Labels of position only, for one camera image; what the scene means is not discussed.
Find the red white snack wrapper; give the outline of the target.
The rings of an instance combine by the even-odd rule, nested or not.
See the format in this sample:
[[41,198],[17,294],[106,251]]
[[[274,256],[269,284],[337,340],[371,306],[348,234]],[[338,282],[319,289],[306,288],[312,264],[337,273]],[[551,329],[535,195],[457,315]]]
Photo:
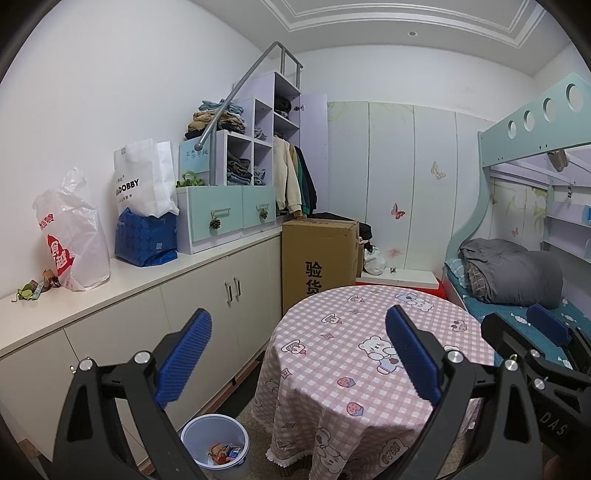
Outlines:
[[214,465],[225,465],[235,461],[242,454],[243,445],[217,443],[209,449],[208,457]]

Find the light blue trash bin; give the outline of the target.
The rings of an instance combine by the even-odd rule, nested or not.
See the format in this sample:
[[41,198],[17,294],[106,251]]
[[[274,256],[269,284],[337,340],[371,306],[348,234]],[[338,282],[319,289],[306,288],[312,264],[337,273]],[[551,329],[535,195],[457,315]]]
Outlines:
[[[249,433],[238,420],[221,414],[206,414],[190,420],[182,429],[181,442],[198,467],[218,479],[239,479],[249,474]],[[208,457],[217,443],[243,445],[242,454],[225,465],[214,465]]]

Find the white low platform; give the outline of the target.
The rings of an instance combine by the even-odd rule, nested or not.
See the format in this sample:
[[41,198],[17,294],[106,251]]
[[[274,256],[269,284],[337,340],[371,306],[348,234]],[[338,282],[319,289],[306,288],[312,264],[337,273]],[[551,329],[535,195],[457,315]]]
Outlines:
[[389,285],[401,288],[437,290],[439,281],[430,271],[387,268],[381,275],[363,272],[356,284]]

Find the grey folded duvet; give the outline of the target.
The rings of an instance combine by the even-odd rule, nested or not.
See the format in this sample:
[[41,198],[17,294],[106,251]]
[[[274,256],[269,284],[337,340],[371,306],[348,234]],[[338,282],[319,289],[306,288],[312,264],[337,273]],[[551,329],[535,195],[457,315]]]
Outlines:
[[545,251],[530,251],[503,239],[472,239],[459,248],[473,296],[489,304],[556,309],[563,273]]

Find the white plastic bag on floor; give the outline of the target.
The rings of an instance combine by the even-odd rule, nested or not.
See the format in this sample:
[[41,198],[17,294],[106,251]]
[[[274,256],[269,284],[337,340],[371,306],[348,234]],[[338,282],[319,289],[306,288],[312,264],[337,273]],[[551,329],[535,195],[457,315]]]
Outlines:
[[386,259],[377,246],[363,250],[363,271],[373,276],[381,276],[386,269]]

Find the round table pink checkered cloth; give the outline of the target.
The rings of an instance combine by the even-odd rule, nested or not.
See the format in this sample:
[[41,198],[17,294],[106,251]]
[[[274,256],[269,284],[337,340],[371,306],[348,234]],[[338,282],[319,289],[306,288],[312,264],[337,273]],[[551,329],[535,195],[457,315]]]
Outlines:
[[252,416],[270,434],[267,460],[311,458],[311,479],[373,479],[409,450],[432,407],[387,335],[394,305],[445,349],[493,364],[479,322],[447,300],[370,285],[311,295],[287,310],[264,355]]

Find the brown cardboard box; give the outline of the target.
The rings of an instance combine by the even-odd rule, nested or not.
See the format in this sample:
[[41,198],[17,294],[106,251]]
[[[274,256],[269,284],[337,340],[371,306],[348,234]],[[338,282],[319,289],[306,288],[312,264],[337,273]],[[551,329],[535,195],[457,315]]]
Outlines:
[[311,295],[353,285],[360,272],[358,222],[297,219],[283,224],[283,311]]

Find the white low cabinet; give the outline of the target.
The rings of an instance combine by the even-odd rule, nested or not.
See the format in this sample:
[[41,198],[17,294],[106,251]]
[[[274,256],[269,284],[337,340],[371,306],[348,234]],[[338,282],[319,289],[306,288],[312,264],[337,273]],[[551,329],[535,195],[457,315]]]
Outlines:
[[78,364],[128,361],[183,327],[197,309],[211,314],[211,341],[179,400],[175,428],[211,407],[239,381],[281,316],[280,230],[270,229],[182,255],[158,267],[113,261],[109,280],[35,301],[1,301],[1,414],[18,441],[53,454],[58,420]]

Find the small items on counter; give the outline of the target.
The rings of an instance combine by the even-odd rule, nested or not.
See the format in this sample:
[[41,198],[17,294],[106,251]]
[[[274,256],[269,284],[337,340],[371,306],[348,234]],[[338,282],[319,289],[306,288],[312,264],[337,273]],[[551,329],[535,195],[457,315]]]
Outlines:
[[42,293],[51,289],[57,289],[60,286],[58,276],[51,269],[46,269],[42,272],[42,278],[39,281],[31,280],[22,288],[18,289],[11,302],[36,301]]

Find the teal drawer unit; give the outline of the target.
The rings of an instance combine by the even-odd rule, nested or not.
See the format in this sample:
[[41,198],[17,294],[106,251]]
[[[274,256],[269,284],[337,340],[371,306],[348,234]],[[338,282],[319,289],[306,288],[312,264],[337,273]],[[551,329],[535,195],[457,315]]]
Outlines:
[[273,228],[273,186],[191,186],[177,189],[177,250],[192,255]]

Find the white wardrobe with butterflies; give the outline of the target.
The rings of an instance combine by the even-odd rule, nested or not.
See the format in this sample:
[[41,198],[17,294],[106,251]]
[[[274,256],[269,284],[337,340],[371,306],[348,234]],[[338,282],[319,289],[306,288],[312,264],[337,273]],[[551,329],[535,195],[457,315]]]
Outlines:
[[329,103],[329,210],[369,224],[387,266],[440,276],[475,210],[478,135],[491,124],[429,107]]

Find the white red plastic bag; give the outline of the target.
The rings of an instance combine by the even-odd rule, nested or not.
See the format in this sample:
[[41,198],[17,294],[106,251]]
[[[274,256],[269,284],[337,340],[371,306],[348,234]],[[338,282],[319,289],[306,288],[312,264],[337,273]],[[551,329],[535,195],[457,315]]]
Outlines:
[[87,291],[109,280],[106,237],[81,170],[70,170],[59,187],[38,195],[33,209],[61,286]]

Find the hanging jackets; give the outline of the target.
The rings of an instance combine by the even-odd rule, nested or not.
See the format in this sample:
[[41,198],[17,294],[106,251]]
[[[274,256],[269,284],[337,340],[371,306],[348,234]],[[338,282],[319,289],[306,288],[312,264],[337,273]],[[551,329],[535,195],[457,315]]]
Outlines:
[[310,217],[318,208],[318,193],[304,153],[293,143],[273,137],[273,186],[280,215]]

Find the white paper shopping bag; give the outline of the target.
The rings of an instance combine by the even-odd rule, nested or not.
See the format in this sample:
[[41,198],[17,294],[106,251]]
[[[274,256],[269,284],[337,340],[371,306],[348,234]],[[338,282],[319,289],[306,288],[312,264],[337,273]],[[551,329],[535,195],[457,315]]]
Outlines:
[[169,141],[146,139],[115,150],[115,201],[118,214],[129,209],[142,217],[179,213]]

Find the grey metal handrail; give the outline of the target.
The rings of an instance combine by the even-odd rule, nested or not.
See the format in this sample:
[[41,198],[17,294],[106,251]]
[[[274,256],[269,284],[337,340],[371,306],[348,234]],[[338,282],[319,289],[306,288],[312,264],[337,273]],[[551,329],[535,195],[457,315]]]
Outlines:
[[294,78],[294,88],[300,89],[301,86],[301,71],[304,69],[304,64],[301,63],[297,56],[294,55],[287,47],[283,45],[280,41],[274,41],[270,44],[266,50],[263,50],[263,53],[259,55],[259,58],[256,59],[252,63],[252,66],[242,75],[242,77],[233,85],[232,90],[228,93],[228,96],[224,99],[224,101],[219,104],[219,107],[215,110],[211,121],[207,124],[202,132],[201,136],[197,144],[193,147],[195,152],[200,152],[204,149],[205,144],[207,143],[209,137],[213,133],[217,131],[218,122],[221,121],[222,114],[224,112],[228,112],[229,105],[235,100],[236,97],[242,98],[246,94],[253,91],[253,81],[256,80],[254,74],[256,71],[259,70],[259,66],[266,61],[267,58],[270,57],[270,54],[273,53],[274,50],[280,50],[280,71],[279,74],[283,77],[286,77],[286,62],[287,59],[290,59],[291,62],[294,63],[295,68],[295,78]]

